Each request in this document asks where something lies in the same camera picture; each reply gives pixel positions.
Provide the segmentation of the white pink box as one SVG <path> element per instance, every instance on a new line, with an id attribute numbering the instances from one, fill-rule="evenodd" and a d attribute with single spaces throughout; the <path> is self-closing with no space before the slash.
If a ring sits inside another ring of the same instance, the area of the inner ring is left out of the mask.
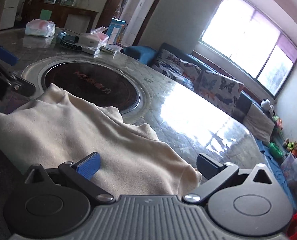
<path id="1" fill-rule="evenodd" d="M 79 37 L 78 43 L 82 46 L 100 49 L 106 46 L 109 36 L 105 33 L 108 28 L 99 27 L 92 29 L 89 33 L 82 33 Z"/>

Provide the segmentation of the blue white carton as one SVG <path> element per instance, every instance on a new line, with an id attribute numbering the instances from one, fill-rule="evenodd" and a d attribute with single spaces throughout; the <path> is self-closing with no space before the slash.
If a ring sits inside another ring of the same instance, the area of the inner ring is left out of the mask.
<path id="1" fill-rule="evenodd" d="M 123 20 L 112 18 L 106 34 L 109 36 L 107 44 L 116 44 L 121 29 L 127 24 Z"/>

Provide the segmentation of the black white plush toy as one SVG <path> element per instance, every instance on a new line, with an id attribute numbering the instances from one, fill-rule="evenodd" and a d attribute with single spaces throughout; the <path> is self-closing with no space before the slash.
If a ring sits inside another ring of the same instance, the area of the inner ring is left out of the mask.
<path id="1" fill-rule="evenodd" d="M 269 99 L 261 101 L 261 109 L 264 113 L 268 114 L 271 118 L 275 115 L 274 106 L 270 103 Z"/>

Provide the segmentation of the colourful plush toys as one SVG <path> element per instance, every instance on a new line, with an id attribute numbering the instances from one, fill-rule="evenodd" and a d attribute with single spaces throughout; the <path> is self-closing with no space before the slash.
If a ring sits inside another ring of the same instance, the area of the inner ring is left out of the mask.
<path id="1" fill-rule="evenodd" d="M 290 141 L 288 138 L 282 144 L 283 148 L 291 153 L 294 157 L 297 157 L 297 142 Z"/>

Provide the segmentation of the round black induction cooktop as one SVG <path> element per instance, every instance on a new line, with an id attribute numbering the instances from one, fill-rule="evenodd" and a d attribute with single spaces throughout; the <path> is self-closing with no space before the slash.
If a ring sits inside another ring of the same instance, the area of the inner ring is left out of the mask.
<path id="1" fill-rule="evenodd" d="M 100 107 L 116 107 L 120 113 L 134 110 L 140 92 L 121 72 L 86 62 L 65 62 L 50 67 L 42 75 L 44 89 L 51 84 Z"/>

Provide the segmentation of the butterfly pillow lying flat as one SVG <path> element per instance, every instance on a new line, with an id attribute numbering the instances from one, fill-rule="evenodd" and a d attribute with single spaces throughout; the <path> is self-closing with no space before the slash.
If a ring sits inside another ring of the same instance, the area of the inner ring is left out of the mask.
<path id="1" fill-rule="evenodd" d="M 196 64 L 184 61 L 166 49 L 158 53 L 152 68 L 191 91 L 202 72 Z"/>

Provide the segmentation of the plain grey cushion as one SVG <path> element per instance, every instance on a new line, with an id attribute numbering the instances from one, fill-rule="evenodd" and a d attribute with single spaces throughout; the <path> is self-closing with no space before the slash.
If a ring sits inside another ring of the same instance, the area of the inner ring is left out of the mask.
<path id="1" fill-rule="evenodd" d="M 262 141 L 266 146 L 270 144 L 270 137 L 275 124 L 254 103 L 251 104 L 248 113 L 244 117 L 243 124 L 255 139 Z"/>

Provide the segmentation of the clear plastic storage box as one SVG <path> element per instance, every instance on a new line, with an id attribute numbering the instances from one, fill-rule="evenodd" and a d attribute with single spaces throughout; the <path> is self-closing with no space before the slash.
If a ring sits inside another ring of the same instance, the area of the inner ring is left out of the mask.
<path id="1" fill-rule="evenodd" d="M 280 165 L 285 180 L 289 187 L 297 187 L 297 161 L 290 153 Z"/>

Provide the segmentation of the tissue pack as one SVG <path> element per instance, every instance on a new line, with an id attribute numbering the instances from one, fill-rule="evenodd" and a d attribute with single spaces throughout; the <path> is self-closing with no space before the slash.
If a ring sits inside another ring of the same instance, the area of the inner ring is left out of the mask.
<path id="1" fill-rule="evenodd" d="M 46 20 L 32 20 L 26 24 L 25 35 L 50 37 L 55 34 L 56 24 Z"/>

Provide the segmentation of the window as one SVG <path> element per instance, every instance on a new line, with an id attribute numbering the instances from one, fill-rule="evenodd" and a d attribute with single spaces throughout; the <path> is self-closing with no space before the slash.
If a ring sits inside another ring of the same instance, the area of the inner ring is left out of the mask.
<path id="1" fill-rule="evenodd" d="M 297 62 L 297 46 L 246 0 L 222 0 L 200 40 L 274 98 Z"/>

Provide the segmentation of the dark wooden cabinet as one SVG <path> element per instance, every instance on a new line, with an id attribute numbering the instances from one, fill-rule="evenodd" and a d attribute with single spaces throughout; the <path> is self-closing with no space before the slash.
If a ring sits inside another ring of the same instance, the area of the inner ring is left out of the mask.
<path id="1" fill-rule="evenodd" d="M 82 16 L 88 23 L 81 32 L 91 31 L 97 12 L 79 8 L 76 4 L 77 0 L 25 0 L 20 23 L 46 20 L 64 28 L 69 16 Z"/>

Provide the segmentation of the green bowl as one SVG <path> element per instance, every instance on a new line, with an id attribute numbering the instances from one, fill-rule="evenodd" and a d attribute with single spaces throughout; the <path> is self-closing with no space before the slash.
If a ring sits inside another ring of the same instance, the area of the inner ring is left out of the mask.
<path id="1" fill-rule="evenodd" d="M 274 142 L 269 144 L 269 152 L 275 159 L 281 159 L 283 157 L 283 152 Z"/>

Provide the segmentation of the cream knit garment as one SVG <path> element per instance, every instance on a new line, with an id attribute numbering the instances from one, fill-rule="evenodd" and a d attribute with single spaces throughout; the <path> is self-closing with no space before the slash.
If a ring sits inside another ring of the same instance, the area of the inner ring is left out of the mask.
<path id="1" fill-rule="evenodd" d="M 115 107 L 98 107 L 56 85 L 10 114 L 0 113 L 0 150 L 21 172 L 99 153 L 92 182 L 122 194 L 183 196 L 202 175 L 148 124 L 126 124 Z"/>

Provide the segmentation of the butterfly pillow standing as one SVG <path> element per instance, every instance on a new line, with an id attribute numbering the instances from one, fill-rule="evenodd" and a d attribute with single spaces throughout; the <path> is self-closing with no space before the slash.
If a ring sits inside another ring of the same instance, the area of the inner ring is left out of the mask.
<path id="1" fill-rule="evenodd" d="M 232 115 L 244 84 L 235 79 L 205 70 L 197 86 L 197 94 L 228 115 Z"/>

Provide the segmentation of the blue sofa bench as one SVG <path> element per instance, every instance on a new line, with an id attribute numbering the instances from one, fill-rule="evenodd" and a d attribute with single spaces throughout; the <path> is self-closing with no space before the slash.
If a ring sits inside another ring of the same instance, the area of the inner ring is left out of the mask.
<path id="1" fill-rule="evenodd" d="M 268 113 L 245 92 L 243 83 L 217 72 L 206 62 L 168 43 L 163 43 L 159 50 L 148 46 L 130 46 L 121 52 L 184 85 L 242 123 L 254 136 L 269 168 L 297 211 L 297 197 L 288 186 L 277 162 L 278 157 L 273 153 L 277 147 L 272 142 L 275 124 Z"/>

